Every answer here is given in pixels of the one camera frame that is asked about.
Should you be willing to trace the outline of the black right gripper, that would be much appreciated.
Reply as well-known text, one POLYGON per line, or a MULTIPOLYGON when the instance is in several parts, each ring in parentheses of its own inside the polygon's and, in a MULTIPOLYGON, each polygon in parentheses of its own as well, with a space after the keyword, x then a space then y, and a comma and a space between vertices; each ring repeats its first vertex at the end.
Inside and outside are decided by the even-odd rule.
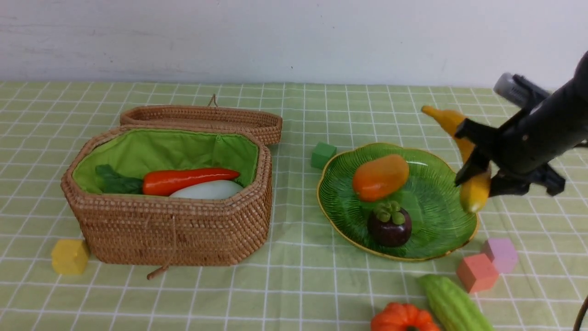
MULTIPOLYGON (((531 184, 555 196, 565 190, 566 180, 550 161, 587 139, 587 56, 573 77, 550 93, 533 109, 521 109, 499 127, 494 145, 498 172, 491 178, 489 197, 523 196, 531 184)), ((491 175, 491 160, 474 148, 454 179, 455 186, 475 176, 491 175)))

